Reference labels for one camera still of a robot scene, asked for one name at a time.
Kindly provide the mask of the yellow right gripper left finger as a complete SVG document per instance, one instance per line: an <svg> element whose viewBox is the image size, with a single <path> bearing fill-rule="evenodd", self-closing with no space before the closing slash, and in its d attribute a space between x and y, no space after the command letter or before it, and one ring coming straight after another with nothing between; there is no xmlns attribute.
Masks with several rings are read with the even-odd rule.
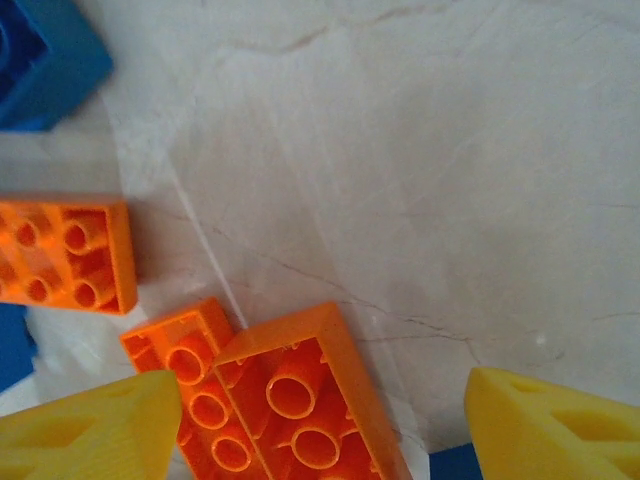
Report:
<svg viewBox="0 0 640 480"><path fill-rule="evenodd" d="M165 479L181 422L156 370L1 418L3 479Z"/></svg>

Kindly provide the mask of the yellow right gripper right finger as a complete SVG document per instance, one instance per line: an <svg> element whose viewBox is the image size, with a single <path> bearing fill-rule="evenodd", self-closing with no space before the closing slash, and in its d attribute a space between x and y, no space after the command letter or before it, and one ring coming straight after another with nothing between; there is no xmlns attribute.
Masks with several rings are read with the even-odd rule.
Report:
<svg viewBox="0 0 640 480"><path fill-rule="evenodd" d="M486 479L636 479L639 409L497 368L470 371L465 416Z"/></svg>

